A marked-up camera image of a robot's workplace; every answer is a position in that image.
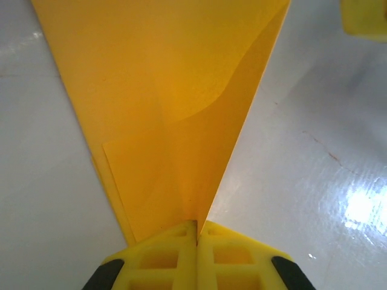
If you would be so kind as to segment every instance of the yellow 3d-printed part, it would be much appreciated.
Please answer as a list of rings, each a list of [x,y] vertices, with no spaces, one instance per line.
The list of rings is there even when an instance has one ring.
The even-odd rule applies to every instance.
[[[289,0],[32,0],[126,240],[203,227]]]
[[[206,221],[182,223],[107,259],[83,290],[315,290],[283,252]]]
[[[387,0],[341,0],[341,8],[347,33],[387,42]]]

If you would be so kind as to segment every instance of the yellow paper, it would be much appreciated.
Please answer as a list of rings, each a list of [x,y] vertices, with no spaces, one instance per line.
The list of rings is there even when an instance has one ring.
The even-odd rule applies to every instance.
[[[387,0],[341,0],[341,10],[347,33],[387,42]]]
[[[32,0],[127,241],[203,227],[288,0]]]

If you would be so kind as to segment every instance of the white floor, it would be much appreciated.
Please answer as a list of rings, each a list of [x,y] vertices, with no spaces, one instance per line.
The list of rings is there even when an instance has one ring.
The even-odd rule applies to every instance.
[[[293,0],[210,219],[317,289],[386,289],[387,45]],[[28,0],[0,0],[0,289],[80,289],[125,247]]]

